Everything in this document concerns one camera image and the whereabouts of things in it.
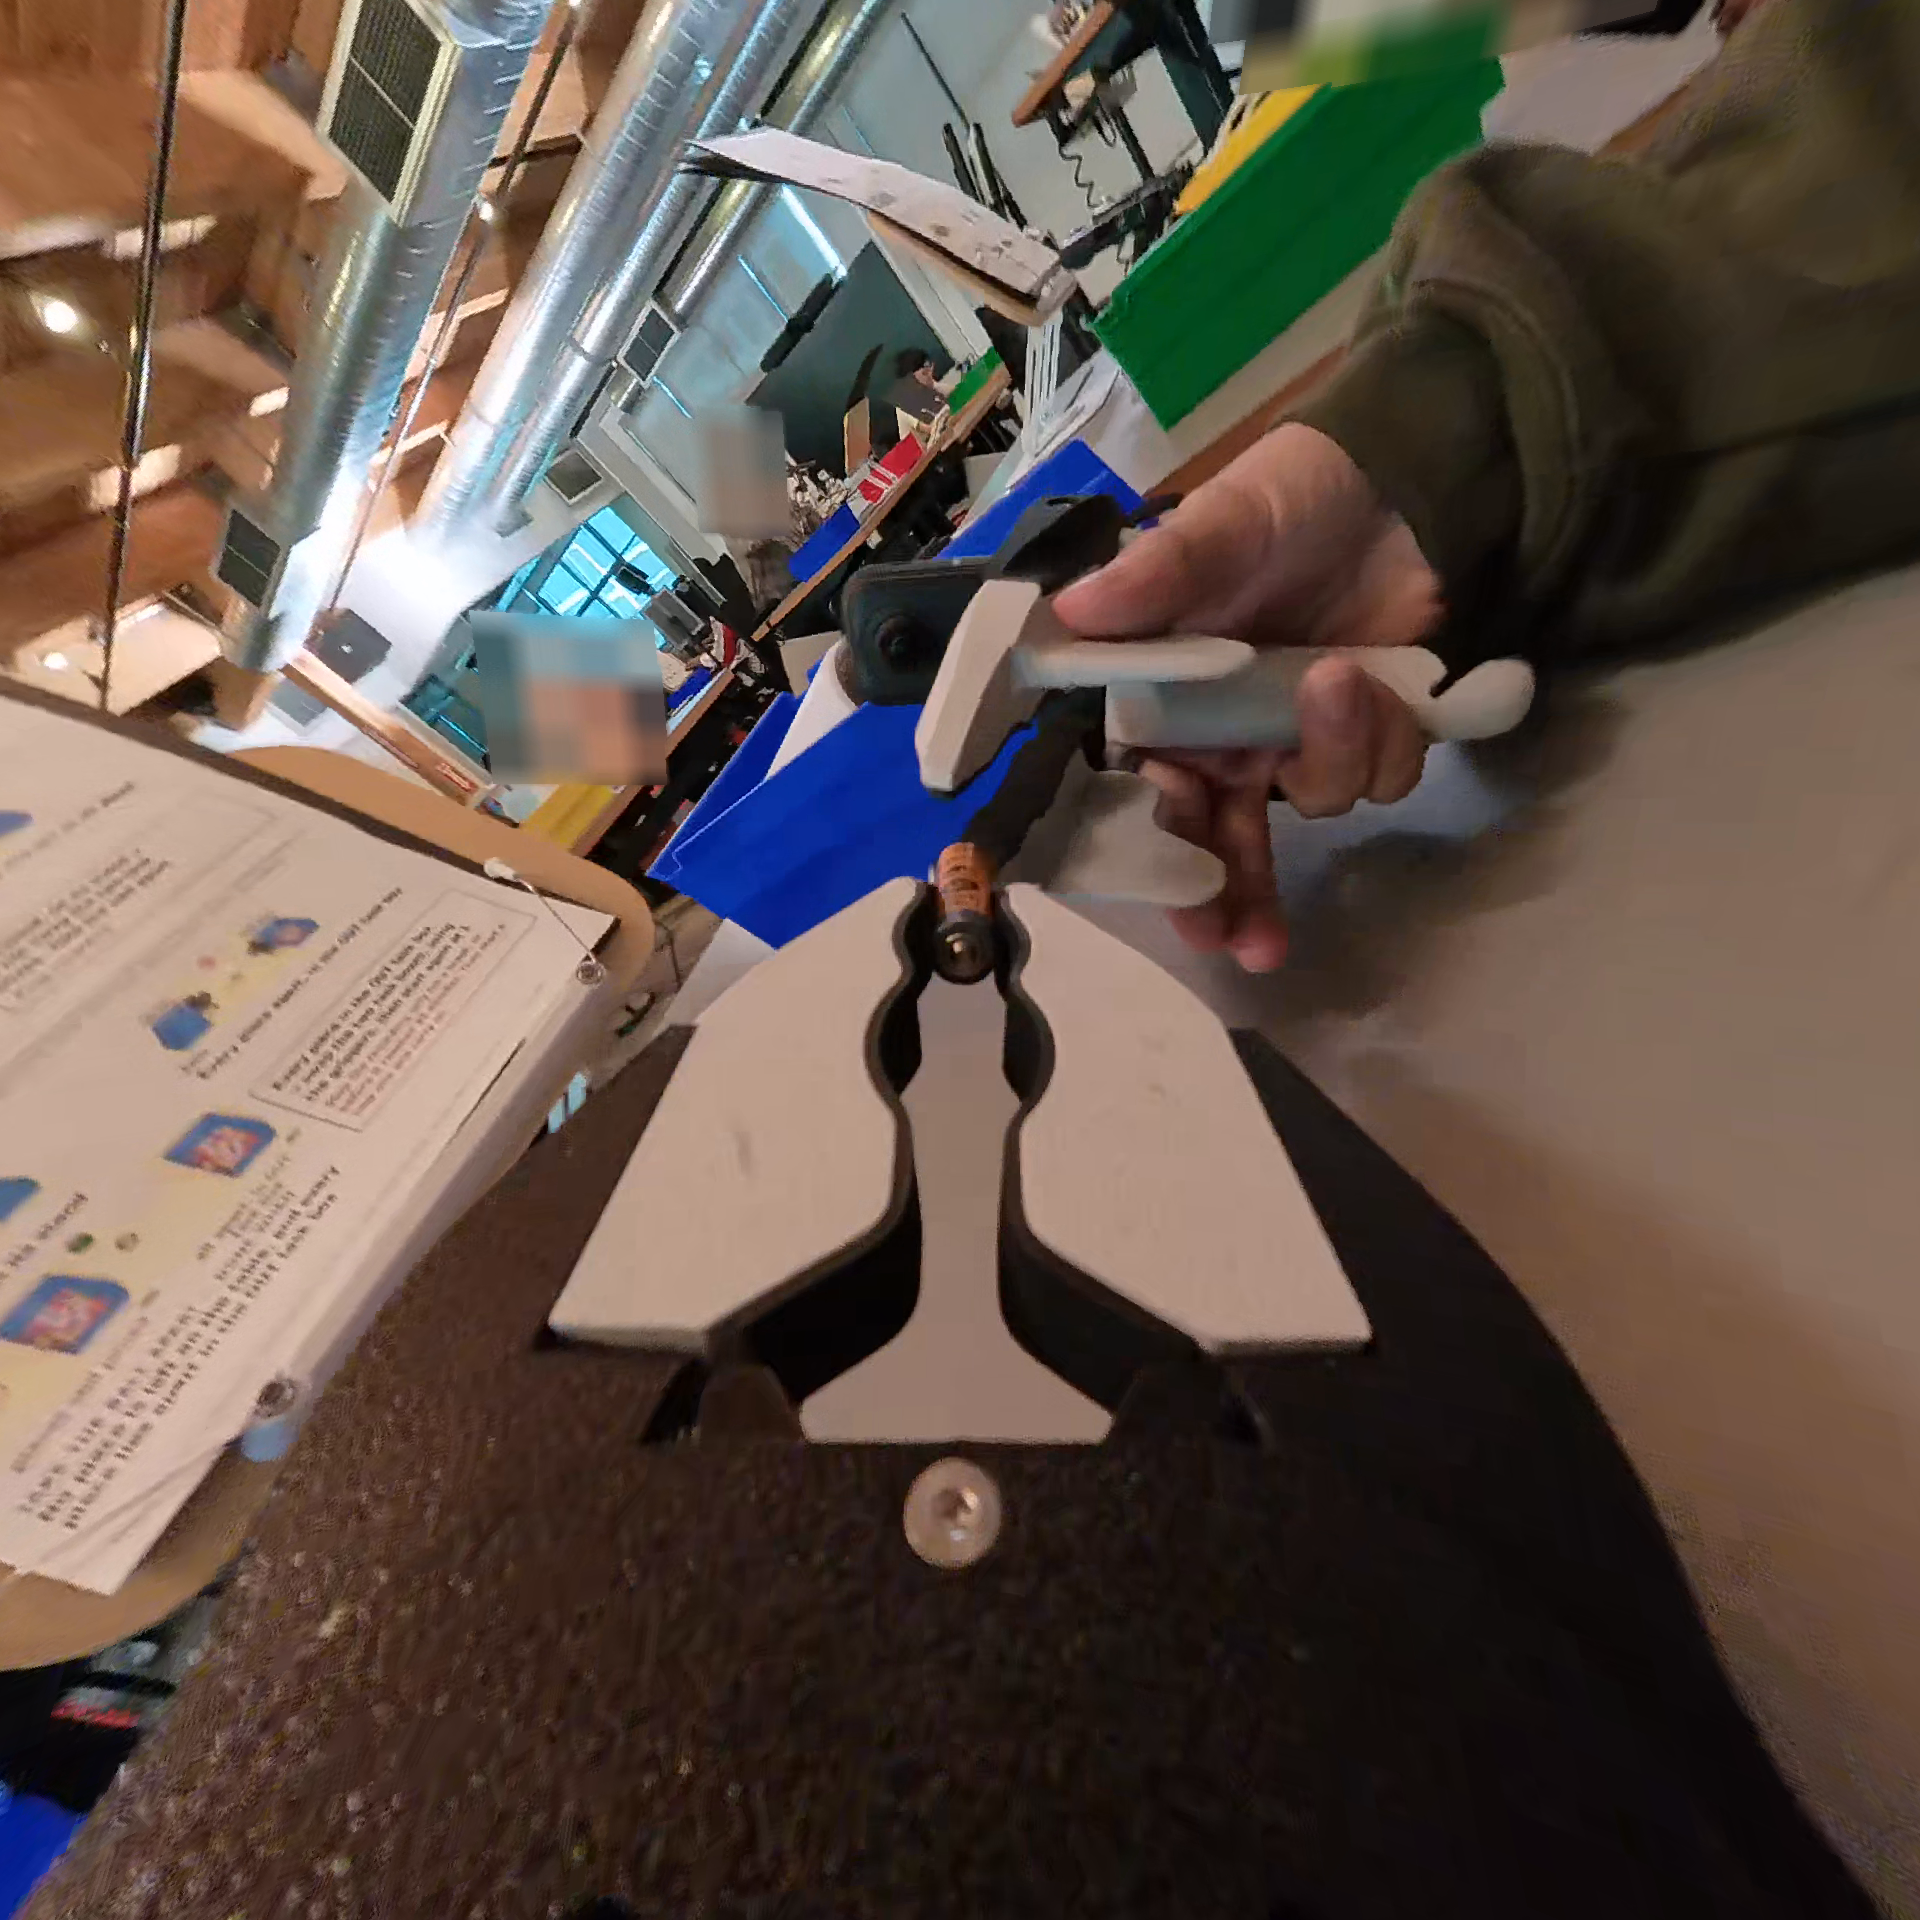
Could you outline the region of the document stand with sheet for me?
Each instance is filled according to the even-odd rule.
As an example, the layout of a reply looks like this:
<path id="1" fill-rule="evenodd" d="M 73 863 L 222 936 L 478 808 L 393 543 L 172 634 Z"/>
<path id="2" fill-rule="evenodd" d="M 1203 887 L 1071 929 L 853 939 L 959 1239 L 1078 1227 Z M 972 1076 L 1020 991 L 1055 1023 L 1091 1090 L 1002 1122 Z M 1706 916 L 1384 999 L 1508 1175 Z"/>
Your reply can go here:
<path id="1" fill-rule="evenodd" d="M 688 142 L 679 171 L 815 189 L 850 203 L 876 236 L 901 241 L 923 264 L 967 289 L 972 304 L 1023 326 L 1041 326 L 1080 291 L 1047 239 L 898 162 L 848 156 L 800 132 L 759 125 Z"/>

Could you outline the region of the duct vent grille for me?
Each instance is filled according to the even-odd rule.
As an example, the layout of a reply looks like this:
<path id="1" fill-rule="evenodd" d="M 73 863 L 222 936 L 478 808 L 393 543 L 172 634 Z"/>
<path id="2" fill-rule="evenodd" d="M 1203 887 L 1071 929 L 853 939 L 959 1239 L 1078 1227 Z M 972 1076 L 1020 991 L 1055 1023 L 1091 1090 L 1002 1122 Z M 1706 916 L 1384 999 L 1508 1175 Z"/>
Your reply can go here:
<path id="1" fill-rule="evenodd" d="M 345 2 L 319 136 L 400 227 L 426 169 L 462 46 L 435 2 Z"/>

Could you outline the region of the person's right hand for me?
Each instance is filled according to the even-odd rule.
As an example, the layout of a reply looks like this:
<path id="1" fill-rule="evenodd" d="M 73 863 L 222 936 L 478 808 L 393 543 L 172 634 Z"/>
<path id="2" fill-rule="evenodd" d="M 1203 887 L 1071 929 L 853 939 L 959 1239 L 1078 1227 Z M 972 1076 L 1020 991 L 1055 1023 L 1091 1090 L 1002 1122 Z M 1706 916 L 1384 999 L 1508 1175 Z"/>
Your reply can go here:
<path id="1" fill-rule="evenodd" d="M 1314 649 L 1292 696 L 1297 750 L 1137 755 L 1137 774 L 1160 793 L 1160 824 L 1226 869 L 1212 903 L 1172 912 L 1174 931 L 1245 974 L 1280 971 L 1271 802 L 1309 822 L 1339 818 L 1403 802 L 1427 768 L 1420 716 L 1355 662 L 1357 646 L 1414 646 L 1446 611 L 1414 530 L 1332 439 L 1280 424 L 1055 609 L 1094 639 L 1210 634 Z"/>

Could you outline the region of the silver ventilation ducts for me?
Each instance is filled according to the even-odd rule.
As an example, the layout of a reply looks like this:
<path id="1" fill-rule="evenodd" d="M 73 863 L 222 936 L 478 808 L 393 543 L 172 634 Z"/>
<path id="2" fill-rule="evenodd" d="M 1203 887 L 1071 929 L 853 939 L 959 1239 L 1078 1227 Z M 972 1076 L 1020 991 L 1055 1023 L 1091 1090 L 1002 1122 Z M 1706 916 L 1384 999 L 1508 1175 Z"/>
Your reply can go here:
<path id="1" fill-rule="evenodd" d="M 352 576 L 371 466 L 456 244 L 481 203 L 518 85 L 562 2 L 437 2 L 462 46 L 407 222 L 351 171 L 292 370 L 273 482 L 228 514 L 222 653 L 289 669 Z M 776 101 L 828 2 L 648 2 L 541 241 L 452 424 L 414 539 L 477 561 L 535 521 L 619 353 L 694 222 L 694 138 L 739 132 Z"/>

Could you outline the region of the instruction sheet on stand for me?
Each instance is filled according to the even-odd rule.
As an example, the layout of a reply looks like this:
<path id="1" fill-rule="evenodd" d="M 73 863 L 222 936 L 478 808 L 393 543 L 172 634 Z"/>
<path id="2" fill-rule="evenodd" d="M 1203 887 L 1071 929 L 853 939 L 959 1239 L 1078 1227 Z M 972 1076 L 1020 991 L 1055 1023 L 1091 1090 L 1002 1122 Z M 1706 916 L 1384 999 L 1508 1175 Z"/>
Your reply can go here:
<path id="1" fill-rule="evenodd" d="M 418 849 L 450 869 L 478 873 L 487 861 L 502 861 L 554 906 L 568 903 L 612 919 L 602 948 L 608 975 L 575 987 L 575 1004 L 554 1014 L 502 1068 L 492 1090 L 426 1162 L 425 1185 L 407 1200 L 399 1226 L 374 1233 L 369 1275 L 278 1367 L 294 1382 L 294 1399 L 269 1423 L 264 1451 L 250 1451 L 252 1434 L 228 1434 L 221 1451 L 188 1464 L 185 1502 L 168 1514 L 165 1529 L 156 1533 L 144 1561 L 106 1598 L 3 1565 L 3 1670 L 27 1670 L 84 1659 L 153 1630 L 213 1585 L 236 1557 L 269 1502 L 278 1460 L 359 1339 L 411 1270 L 514 1171 L 520 1155 L 541 1139 L 550 1108 L 562 1099 L 571 1076 L 612 1049 L 612 1027 L 654 963 L 655 916 L 634 883 L 608 873 L 584 852 L 470 811 L 421 781 L 380 771 L 361 758 L 309 746 L 221 755 L 168 727 L 92 714 L 60 702 L 53 690 L 3 684 L 3 702 L 68 714 L 88 730 L 131 736 L 140 746 L 199 762 L 213 778 L 278 793 L 301 811 L 334 815 L 371 841 Z"/>

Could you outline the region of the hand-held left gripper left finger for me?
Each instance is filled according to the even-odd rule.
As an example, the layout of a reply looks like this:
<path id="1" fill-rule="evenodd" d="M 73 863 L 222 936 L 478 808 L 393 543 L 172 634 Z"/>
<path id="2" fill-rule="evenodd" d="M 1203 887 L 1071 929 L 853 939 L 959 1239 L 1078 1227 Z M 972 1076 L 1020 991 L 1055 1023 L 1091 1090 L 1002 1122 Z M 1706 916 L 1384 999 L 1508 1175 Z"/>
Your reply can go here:
<path id="1" fill-rule="evenodd" d="M 806 1402 L 904 1325 L 919 912 L 923 883 L 890 879 L 694 1014 L 550 1308 L 561 1341 L 756 1364 Z"/>

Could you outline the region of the yellow plastic bin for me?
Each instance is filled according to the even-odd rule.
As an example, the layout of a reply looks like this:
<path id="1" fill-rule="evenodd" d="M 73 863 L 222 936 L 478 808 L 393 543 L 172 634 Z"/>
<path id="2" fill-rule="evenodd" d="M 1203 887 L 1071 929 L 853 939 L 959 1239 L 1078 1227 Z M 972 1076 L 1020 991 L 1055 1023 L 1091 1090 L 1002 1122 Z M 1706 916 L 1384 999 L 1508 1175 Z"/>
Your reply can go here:
<path id="1" fill-rule="evenodd" d="M 1212 144 L 1179 187 L 1174 217 L 1187 220 L 1197 214 L 1197 207 L 1203 207 L 1235 171 L 1242 171 L 1327 88 L 1330 85 L 1320 80 L 1235 96 Z"/>

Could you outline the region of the green plastic bin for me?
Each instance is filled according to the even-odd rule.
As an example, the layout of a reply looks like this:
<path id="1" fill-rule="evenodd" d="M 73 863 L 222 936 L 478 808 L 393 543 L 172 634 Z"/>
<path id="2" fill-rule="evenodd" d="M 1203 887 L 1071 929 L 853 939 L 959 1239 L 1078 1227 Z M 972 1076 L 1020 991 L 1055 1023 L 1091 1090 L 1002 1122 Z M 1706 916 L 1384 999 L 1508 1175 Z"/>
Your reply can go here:
<path id="1" fill-rule="evenodd" d="M 1407 197 L 1480 142 L 1501 58 L 1330 85 L 1130 269 L 1094 333 L 1174 425 L 1387 241 Z"/>

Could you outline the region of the blue plastic bin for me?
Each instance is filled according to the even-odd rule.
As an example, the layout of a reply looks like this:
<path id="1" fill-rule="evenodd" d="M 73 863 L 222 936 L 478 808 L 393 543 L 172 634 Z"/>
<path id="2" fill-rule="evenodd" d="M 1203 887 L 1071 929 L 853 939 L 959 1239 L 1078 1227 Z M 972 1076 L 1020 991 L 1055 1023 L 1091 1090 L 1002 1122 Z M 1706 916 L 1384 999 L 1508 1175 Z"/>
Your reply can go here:
<path id="1" fill-rule="evenodd" d="M 84 1813 L 39 1793 L 3 1786 L 0 1918 L 15 1918 L 27 1908 L 81 1826 Z"/>
<path id="2" fill-rule="evenodd" d="M 770 948 L 792 945 L 890 879 L 932 877 L 1034 736 L 1025 720 L 959 794 L 942 797 L 925 793 L 914 758 L 923 699 L 897 709 L 864 702 L 770 778 L 800 702 L 772 702 L 648 869 L 649 883 Z"/>

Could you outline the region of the black frame standing desk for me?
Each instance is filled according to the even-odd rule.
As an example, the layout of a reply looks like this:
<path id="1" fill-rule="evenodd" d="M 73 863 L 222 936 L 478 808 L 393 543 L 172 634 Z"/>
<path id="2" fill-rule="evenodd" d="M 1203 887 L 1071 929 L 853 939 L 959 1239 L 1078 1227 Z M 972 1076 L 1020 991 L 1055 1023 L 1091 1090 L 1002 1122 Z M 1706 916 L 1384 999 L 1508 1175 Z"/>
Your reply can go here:
<path id="1" fill-rule="evenodd" d="M 1071 174 L 1071 214 L 1047 236 L 1078 272 L 1132 262 L 1174 222 L 1210 142 L 1178 88 L 1183 15 L 1174 2 L 1052 2 L 1031 27 L 1045 58 L 1013 125 L 1041 125 Z"/>

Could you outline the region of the printed instruction sheet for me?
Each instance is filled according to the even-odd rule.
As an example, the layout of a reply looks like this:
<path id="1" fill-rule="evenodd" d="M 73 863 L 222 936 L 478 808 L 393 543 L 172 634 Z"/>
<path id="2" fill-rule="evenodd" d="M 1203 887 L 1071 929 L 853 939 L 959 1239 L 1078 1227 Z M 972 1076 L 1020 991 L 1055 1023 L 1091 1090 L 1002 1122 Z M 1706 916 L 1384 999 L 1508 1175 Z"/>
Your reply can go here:
<path id="1" fill-rule="evenodd" d="M 575 963 L 481 869 L 3 702 L 3 1565 L 131 1578 Z"/>

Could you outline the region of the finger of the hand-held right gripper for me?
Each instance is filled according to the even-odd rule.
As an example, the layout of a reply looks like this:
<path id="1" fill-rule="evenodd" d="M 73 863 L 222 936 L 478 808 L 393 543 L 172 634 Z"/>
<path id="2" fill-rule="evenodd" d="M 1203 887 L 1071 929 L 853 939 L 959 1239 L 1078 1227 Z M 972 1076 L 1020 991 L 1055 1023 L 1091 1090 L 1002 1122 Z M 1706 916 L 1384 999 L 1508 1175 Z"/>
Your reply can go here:
<path id="1" fill-rule="evenodd" d="M 1023 665 L 1023 637 L 1045 588 L 992 577 L 959 614 L 914 725 L 914 758 L 932 794 L 957 794 L 1037 714 L 1041 687 Z"/>

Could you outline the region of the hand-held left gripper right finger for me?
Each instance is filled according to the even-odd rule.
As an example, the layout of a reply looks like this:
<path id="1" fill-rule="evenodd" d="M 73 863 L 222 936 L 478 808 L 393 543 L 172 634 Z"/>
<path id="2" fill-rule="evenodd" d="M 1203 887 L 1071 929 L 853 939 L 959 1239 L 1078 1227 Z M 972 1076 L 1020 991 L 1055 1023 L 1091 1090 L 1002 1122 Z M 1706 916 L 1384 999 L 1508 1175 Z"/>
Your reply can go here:
<path id="1" fill-rule="evenodd" d="M 1015 1341 L 1094 1402 L 1165 1367 L 1368 1348 L 1357 1285 L 1212 1009 L 1028 883 L 1002 923 Z"/>

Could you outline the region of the orange black battery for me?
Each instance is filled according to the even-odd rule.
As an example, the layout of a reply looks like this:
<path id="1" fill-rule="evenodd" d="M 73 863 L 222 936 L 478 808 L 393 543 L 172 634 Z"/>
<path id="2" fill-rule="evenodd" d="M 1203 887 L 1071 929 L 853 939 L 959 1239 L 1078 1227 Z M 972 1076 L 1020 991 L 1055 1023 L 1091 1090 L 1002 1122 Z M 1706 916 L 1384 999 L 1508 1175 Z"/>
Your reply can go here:
<path id="1" fill-rule="evenodd" d="M 995 863 L 972 841 L 951 844 L 933 863 L 933 974 L 977 987 L 998 966 Z"/>

